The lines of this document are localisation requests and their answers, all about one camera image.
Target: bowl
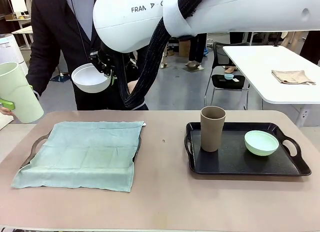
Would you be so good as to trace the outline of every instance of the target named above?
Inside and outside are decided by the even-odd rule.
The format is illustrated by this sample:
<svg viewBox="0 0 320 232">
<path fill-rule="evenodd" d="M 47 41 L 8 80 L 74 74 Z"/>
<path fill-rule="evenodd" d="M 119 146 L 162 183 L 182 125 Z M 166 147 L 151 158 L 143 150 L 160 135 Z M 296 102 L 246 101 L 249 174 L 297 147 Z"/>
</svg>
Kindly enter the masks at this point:
<svg viewBox="0 0 320 232">
<path fill-rule="evenodd" d="M 224 78 L 227 80 L 227 81 L 230 81 L 234 78 L 235 76 L 232 74 L 232 73 L 225 73 L 224 74 Z"/>
<path fill-rule="evenodd" d="M 259 130 L 253 130 L 244 136 L 246 148 L 257 156 L 272 155 L 279 147 L 279 141 L 273 135 Z"/>
<path fill-rule="evenodd" d="M 104 91 L 111 83 L 111 76 L 100 73 L 92 63 L 76 68 L 71 79 L 80 90 L 90 94 Z"/>
</svg>

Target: folded cloth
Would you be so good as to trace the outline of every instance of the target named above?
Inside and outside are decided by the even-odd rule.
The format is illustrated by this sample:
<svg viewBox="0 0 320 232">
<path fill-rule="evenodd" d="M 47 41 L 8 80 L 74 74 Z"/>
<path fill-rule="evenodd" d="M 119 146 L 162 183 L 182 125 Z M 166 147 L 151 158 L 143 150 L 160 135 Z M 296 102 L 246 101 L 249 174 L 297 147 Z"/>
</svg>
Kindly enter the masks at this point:
<svg viewBox="0 0 320 232">
<path fill-rule="evenodd" d="M 12 187 L 97 188 L 130 192 L 144 122 L 61 122 Z"/>
<path fill-rule="evenodd" d="M 274 77 L 283 84 L 289 85 L 315 85 L 316 83 L 309 79 L 304 70 L 300 71 L 276 71 L 272 70 Z"/>
</svg>

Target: chair backrest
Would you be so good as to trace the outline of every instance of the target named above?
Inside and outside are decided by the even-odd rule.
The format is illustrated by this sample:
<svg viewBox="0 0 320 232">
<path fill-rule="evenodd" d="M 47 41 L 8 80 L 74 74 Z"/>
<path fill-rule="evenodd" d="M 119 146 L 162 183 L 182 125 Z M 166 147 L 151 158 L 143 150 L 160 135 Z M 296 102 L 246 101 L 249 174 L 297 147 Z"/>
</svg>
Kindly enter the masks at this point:
<svg viewBox="0 0 320 232">
<path fill-rule="evenodd" d="M 249 46 L 250 44 L 248 42 L 244 43 L 234 43 L 234 44 L 228 44 L 228 43 L 219 43 L 214 42 L 213 43 L 213 65 L 212 69 L 214 69 L 217 66 L 235 66 L 232 60 L 228 57 L 226 52 L 224 51 L 224 46 Z"/>
</svg>

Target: brown tabletop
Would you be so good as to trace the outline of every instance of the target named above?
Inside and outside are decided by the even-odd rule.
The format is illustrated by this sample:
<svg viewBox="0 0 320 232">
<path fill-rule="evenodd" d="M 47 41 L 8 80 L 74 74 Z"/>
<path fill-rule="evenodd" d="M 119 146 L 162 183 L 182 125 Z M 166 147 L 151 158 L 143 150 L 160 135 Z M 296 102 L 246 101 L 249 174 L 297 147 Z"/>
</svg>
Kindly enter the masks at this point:
<svg viewBox="0 0 320 232">
<path fill-rule="evenodd" d="M 131 193 L 89 188 L 13 189 L 11 182 L 36 139 L 62 121 L 141 121 L 147 126 Z M 0 164 L 0 225 L 46 230 L 320 230 L 320 153 L 283 114 L 228 111 L 229 122 L 272 122 L 296 140 L 308 177 L 212 176 L 190 172 L 184 148 L 199 111 L 54 112 Z"/>
</svg>

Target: green bowl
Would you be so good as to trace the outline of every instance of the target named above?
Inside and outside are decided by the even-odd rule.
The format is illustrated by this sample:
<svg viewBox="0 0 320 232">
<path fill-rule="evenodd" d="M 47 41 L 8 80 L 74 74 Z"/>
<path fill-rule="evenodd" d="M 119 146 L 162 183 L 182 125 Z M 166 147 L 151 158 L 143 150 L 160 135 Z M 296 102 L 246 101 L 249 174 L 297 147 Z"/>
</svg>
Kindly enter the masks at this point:
<svg viewBox="0 0 320 232">
<path fill-rule="evenodd" d="M 253 130 L 244 136 L 246 148 L 257 156 L 272 155 L 279 147 L 279 141 L 273 135 L 259 130 Z"/>
</svg>

